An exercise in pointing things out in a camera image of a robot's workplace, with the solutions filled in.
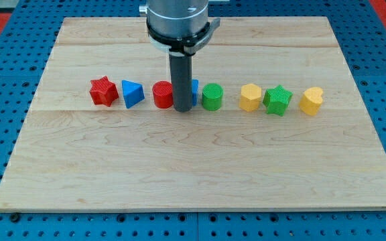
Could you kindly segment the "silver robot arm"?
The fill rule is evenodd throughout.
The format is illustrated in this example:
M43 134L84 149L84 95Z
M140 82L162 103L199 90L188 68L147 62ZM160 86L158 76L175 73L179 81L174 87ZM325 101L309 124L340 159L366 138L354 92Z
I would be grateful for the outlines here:
M155 48L175 57L195 55L220 27L220 18L208 20L208 0L147 0L139 14Z

